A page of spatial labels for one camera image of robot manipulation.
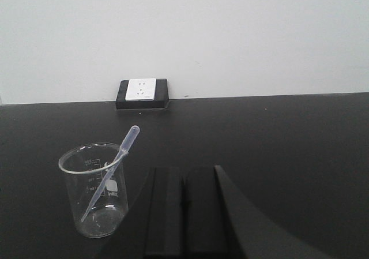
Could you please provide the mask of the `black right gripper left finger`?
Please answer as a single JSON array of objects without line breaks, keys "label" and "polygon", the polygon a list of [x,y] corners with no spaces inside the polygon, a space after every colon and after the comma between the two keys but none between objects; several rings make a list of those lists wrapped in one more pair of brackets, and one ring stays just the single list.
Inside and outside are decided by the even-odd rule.
[{"label": "black right gripper left finger", "polygon": [[98,258],[180,258],[182,177],[178,168],[149,171],[145,184]]}]

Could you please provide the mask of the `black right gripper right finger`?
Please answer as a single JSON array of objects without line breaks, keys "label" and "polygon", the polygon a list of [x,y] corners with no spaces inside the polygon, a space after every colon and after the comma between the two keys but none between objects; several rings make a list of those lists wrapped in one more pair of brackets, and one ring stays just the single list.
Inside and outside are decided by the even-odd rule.
[{"label": "black right gripper right finger", "polygon": [[187,258],[329,258],[263,214],[220,165],[192,169],[185,196]]}]

